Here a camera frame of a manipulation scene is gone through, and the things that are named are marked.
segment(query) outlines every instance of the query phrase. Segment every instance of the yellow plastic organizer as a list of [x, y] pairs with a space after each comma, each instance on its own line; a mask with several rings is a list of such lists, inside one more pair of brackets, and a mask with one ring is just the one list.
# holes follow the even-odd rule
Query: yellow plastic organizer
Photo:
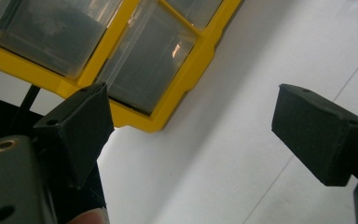
[[113, 120], [163, 128], [241, 0], [0, 0], [0, 70], [63, 98], [106, 82]]

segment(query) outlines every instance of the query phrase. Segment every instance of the white table surface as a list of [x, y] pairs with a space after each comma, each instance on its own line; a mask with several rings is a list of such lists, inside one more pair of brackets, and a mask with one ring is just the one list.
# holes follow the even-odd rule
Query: white table surface
[[[323, 186], [270, 130], [281, 83], [358, 115], [358, 0], [246, 0], [165, 129], [111, 135], [111, 223], [354, 223], [357, 180]], [[0, 73], [0, 99], [18, 105], [28, 86]], [[61, 100], [44, 91], [33, 110]]]

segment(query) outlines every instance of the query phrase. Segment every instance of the black cable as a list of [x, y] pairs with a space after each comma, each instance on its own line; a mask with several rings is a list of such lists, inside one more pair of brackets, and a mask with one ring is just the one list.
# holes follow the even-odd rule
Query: black cable
[[14, 116], [10, 125], [8, 126], [6, 135], [21, 133], [20, 125], [23, 123], [25, 115], [29, 112], [32, 104], [34, 103], [34, 99], [36, 98], [39, 91], [40, 91], [39, 87], [31, 85], [19, 109], [17, 110], [16, 115]]

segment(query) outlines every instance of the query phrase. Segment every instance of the screw hole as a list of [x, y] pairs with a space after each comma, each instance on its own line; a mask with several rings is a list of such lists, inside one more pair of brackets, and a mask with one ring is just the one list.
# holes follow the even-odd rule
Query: screw hole
[[352, 119], [349, 121], [349, 123], [352, 125], [358, 125], [358, 122], [356, 120], [352, 120]]
[[15, 209], [13, 205], [7, 205], [0, 208], [0, 222], [11, 217], [11, 215], [14, 213], [14, 210]]
[[0, 142], [0, 152], [8, 151], [9, 149], [12, 149], [16, 145], [16, 141], [9, 139]]
[[53, 126], [53, 125], [56, 125], [58, 124], [58, 120], [57, 119], [51, 119], [48, 121], [48, 125], [49, 126]]

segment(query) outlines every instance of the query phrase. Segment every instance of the clear plastic drawer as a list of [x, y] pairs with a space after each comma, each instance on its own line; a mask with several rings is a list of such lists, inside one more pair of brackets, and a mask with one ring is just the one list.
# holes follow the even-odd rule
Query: clear plastic drawer
[[143, 1], [128, 26], [98, 81], [116, 101], [150, 114], [197, 38], [154, 1]]
[[197, 28], [205, 28], [222, 0], [167, 0], [183, 17]]
[[120, 0], [0, 0], [0, 47], [79, 75]]

